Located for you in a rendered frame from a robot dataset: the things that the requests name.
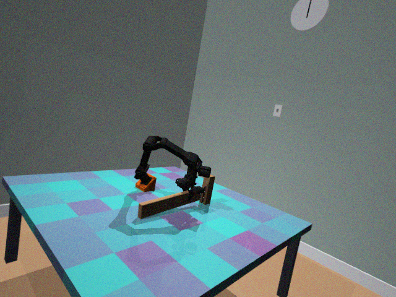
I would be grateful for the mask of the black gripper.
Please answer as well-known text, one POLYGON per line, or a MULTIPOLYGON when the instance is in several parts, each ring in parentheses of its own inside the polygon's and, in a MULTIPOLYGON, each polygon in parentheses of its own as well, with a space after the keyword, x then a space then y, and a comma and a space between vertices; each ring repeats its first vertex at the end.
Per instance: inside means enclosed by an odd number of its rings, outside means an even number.
POLYGON ((183 191, 189 191, 189 196, 188 196, 188 201, 193 197, 193 195, 196 194, 201 194, 204 193, 204 188, 200 186, 194 186, 196 185, 196 178, 198 177, 197 175, 190 175, 190 174, 185 174, 186 177, 190 177, 191 179, 191 186, 183 187, 183 191), (189 190, 191 188, 191 190, 189 190))

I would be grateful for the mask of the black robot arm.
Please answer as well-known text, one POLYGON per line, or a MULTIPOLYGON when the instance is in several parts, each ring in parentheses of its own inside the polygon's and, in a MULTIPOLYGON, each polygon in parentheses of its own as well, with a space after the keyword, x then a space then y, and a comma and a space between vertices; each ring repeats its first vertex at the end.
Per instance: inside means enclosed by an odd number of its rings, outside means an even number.
MULTIPOLYGON (((174 143, 170 142, 166 137, 148 136, 147 140, 143 144, 144 152, 140 161, 140 165, 135 171, 136 175, 134 176, 135 179, 141 180, 141 184, 148 185, 148 183, 152 180, 152 177, 147 174, 150 166, 148 165, 148 160, 151 151, 157 149, 166 149, 167 151, 182 159, 184 164, 188 166, 187 174, 197 175, 198 172, 199 176, 206 178, 210 177, 211 167, 202 166, 202 160, 197 154, 183 150, 174 143), (157 141, 160 141, 160 143, 157 143, 157 141)), ((177 180, 177 186, 180 188, 191 186, 190 177, 187 178, 185 175, 184 178, 177 180)))

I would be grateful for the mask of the brown wooden post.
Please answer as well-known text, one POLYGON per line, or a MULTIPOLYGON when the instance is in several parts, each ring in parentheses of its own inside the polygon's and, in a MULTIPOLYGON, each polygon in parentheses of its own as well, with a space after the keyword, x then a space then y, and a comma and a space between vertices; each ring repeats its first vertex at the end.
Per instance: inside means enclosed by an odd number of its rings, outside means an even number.
POLYGON ((204 177, 202 187, 204 188, 204 193, 201 193, 200 203, 204 205, 210 204, 212 191, 213 191, 213 184, 215 181, 215 176, 210 175, 209 178, 204 177))

